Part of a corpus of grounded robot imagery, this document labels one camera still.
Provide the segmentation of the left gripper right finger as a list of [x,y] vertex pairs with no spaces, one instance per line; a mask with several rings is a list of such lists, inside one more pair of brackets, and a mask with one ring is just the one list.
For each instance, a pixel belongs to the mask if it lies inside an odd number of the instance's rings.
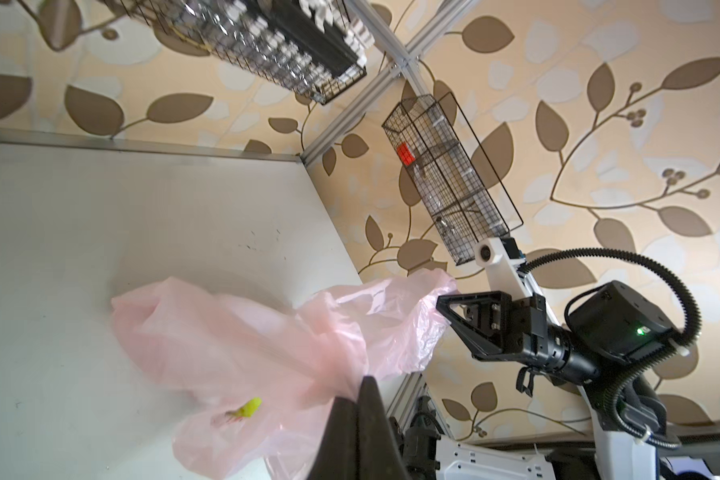
[[360,480],[408,479],[374,377],[363,378],[357,405],[357,478]]

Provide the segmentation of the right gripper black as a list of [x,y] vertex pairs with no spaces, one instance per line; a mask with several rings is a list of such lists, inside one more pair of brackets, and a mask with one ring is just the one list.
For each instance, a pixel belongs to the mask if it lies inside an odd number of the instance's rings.
[[473,359],[499,360],[506,344],[509,359],[523,365],[517,384],[533,384],[537,375],[572,384],[600,376],[597,358],[571,332],[548,321],[541,295],[513,302],[501,291],[441,295],[436,309]]

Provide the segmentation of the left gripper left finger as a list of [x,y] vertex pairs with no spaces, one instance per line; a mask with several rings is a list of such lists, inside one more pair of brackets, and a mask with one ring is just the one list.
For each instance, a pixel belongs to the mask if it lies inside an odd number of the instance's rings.
[[336,397],[308,480],[355,480],[359,471],[358,406]]

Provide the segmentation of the green wrinkled fruit back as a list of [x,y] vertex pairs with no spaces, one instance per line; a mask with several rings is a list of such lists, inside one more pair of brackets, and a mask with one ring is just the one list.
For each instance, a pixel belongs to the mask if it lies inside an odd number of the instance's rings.
[[251,418],[262,404],[260,397],[254,397],[237,409],[230,410],[225,415],[234,421],[244,418]]

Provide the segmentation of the pink plastic bag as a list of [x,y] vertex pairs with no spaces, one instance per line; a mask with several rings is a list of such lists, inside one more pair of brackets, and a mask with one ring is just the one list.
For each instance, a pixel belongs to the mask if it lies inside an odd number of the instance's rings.
[[[201,403],[173,440],[182,466],[227,479],[260,459],[274,479],[303,479],[336,397],[356,399],[366,376],[426,368],[448,326],[437,299],[455,289],[422,269],[325,289],[285,314],[170,278],[114,298],[112,322],[151,381]],[[254,397],[251,418],[225,415]]]

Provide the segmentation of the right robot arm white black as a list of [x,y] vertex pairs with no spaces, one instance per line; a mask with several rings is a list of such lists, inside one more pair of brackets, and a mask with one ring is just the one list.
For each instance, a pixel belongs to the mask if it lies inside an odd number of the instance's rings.
[[[565,445],[547,453],[470,446],[448,436],[435,412],[420,404],[400,447],[412,479],[688,479],[680,457],[701,459],[706,476],[720,475],[720,433],[679,438],[678,420],[645,373],[696,344],[700,310],[689,289],[658,262],[629,251],[578,248],[527,260],[511,239],[490,238],[475,248],[491,288],[439,297],[437,310],[480,362],[520,365],[517,390],[534,381],[574,386],[592,422],[592,447]],[[633,288],[611,281],[571,300],[556,317],[533,271],[584,257],[622,260],[647,269],[675,294],[684,314],[677,328]]]

